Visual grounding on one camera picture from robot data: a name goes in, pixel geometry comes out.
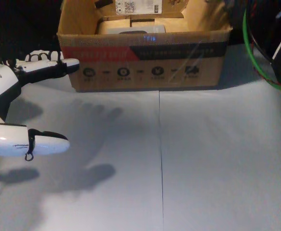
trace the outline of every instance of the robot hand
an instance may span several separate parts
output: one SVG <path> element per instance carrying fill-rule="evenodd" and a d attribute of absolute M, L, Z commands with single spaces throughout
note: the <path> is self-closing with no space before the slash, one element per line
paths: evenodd
<path fill-rule="evenodd" d="M 64 77 L 79 69 L 77 59 L 36 62 L 15 61 L 0 64 L 0 107 L 21 94 L 21 87 L 49 78 Z M 68 139 L 58 133 L 27 129 L 22 125 L 0 124 L 0 156 L 25 155 L 31 161 L 36 154 L 54 154 L 69 148 Z"/>

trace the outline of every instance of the cardboard box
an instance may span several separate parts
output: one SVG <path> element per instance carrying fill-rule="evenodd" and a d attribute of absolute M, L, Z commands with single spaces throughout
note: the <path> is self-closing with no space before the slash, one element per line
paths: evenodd
<path fill-rule="evenodd" d="M 117 15 L 118 1 L 99 9 L 94 0 L 64 2 L 58 38 L 64 57 L 80 60 L 70 75 L 77 91 L 218 83 L 231 31 L 223 1 L 160 0 L 162 13 Z M 166 33 L 105 34 L 150 25 L 164 25 Z"/>

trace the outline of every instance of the qr code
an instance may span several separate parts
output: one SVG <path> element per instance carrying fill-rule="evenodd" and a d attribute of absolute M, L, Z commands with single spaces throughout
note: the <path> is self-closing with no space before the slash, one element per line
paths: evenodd
<path fill-rule="evenodd" d="M 135 5 L 134 2 L 125 2 L 125 13 L 134 13 Z"/>

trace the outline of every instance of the white tabletop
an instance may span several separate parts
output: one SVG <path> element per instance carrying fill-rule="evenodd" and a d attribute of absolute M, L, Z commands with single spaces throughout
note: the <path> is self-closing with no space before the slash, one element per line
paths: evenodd
<path fill-rule="evenodd" d="M 0 231 L 281 230 L 281 93 L 242 85 L 254 79 L 235 46 L 223 90 L 25 86 L 7 122 L 60 132 L 71 148 L 0 158 Z"/>

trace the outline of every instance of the green cable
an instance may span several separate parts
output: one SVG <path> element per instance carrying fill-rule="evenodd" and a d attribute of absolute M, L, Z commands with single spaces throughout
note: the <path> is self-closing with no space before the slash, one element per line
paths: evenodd
<path fill-rule="evenodd" d="M 255 69 L 263 76 L 263 78 L 268 82 L 268 84 L 270 84 L 271 86 L 273 86 L 274 88 L 276 88 L 278 90 L 281 90 L 281 85 L 270 82 L 270 81 L 272 81 L 272 79 L 259 66 L 259 64 L 256 61 L 256 58 L 253 55 L 252 48 L 250 46 L 250 42 L 248 39 L 248 33 L 247 33 L 246 11 L 245 11 L 244 17 L 243 17 L 243 38 L 244 38 L 244 43 L 245 43 L 247 53 L 250 56 L 250 59 L 253 63 L 253 66 L 255 67 Z"/>

